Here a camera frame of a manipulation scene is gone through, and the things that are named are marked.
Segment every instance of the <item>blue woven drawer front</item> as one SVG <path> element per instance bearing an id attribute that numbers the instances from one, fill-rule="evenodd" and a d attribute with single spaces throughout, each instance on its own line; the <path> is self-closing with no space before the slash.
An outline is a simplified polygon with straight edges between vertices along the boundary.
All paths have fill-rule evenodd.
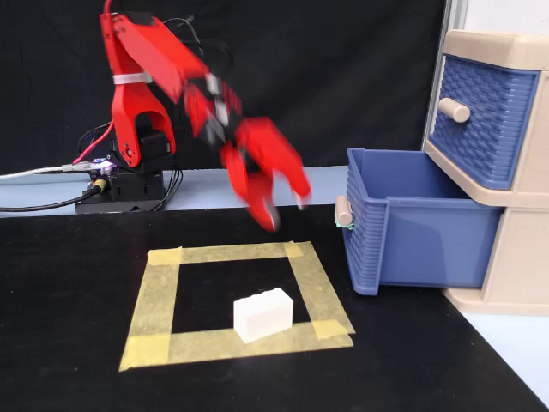
<path id="1" fill-rule="evenodd" d="M 377 294 L 388 205 L 361 199 L 359 185 L 364 185 L 362 178 L 349 167 L 347 199 L 353 209 L 354 228 L 346 233 L 347 258 L 355 290 L 361 294 Z"/>
<path id="2" fill-rule="evenodd" d="M 431 142 L 471 179 L 508 190 L 515 173 L 539 72 L 446 57 L 440 99 L 471 110 L 462 124 L 437 113 Z"/>

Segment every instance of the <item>drawer knob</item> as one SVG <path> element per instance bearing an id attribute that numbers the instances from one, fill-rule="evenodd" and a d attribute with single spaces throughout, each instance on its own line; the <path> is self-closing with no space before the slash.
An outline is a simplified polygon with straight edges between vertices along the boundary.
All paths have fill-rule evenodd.
<path id="1" fill-rule="evenodd" d="M 457 123 L 464 123 L 469 120 L 471 111 L 467 106 L 445 97 L 438 102 L 438 110 L 446 116 L 453 118 Z"/>
<path id="2" fill-rule="evenodd" d="M 335 198 L 335 215 L 337 221 L 342 226 L 348 226 L 353 222 L 353 215 L 351 214 L 351 204 L 345 196 L 338 196 Z"/>

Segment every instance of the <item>blue plastic bin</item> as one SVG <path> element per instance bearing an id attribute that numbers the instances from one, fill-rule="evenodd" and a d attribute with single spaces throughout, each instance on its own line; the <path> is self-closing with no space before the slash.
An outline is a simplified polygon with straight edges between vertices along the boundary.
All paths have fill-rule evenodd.
<path id="1" fill-rule="evenodd" d="M 471 200 L 424 152 L 350 148 L 343 228 L 354 290 L 479 288 L 504 208 Z"/>

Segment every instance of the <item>blue drawer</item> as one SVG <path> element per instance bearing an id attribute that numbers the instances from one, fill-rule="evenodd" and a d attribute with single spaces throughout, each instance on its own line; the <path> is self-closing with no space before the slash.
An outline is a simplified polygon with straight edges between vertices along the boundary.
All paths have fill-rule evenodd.
<path id="1" fill-rule="evenodd" d="M 479 185 L 510 189 L 538 79 L 538 71 L 447 56 L 440 99 L 462 103 L 471 117 L 459 124 L 438 112 L 430 141 Z"/>
<path id="2" fill-rule="evenodd" d="M 350 148 L 343 228 L 353 288 L 479 288 L 503 208 L 471 200 L 424 152 Z"/>

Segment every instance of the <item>black cloth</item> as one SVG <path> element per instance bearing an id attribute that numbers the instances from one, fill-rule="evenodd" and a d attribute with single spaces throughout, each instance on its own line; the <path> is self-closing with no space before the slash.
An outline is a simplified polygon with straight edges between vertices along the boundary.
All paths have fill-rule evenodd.
<path id="1" fill-rule="evenodd" d="M 109 120 L 102 3 L 2 2 L 0 173 L 68 163 L 81 133 Z M 329 166 L 347 164 L 349 147 L 420 148 L 444 3 L 115 0 L 112 11 L 150 11 L 161 20 L 193 15 L 201 39 L 231 48 L 228 72 L 221 52 L 207 48 L 206 60 L 226 72 L 244 114 L 271 117 L 306 165 Z M 192 39 L 185 27 L 178 36 Z M 173 115 L 169 99 L 154 92 Z M 188 125 L 173 123 L 182 168 L 220 166 L 185 132 Z"/>
<path id="2" fill-rule="evenodd" d="M 546 410 L 440 290 L 354 293 L 333 212 L 0 219 L 0 410 Z M 313 244 L 353 347 L 118 371 L 150 249 L 283 241 Z M 186 264 L 172 332 L 231 328 L 233 298 L 276 286 L 308 321 L 287 258 Z"/>

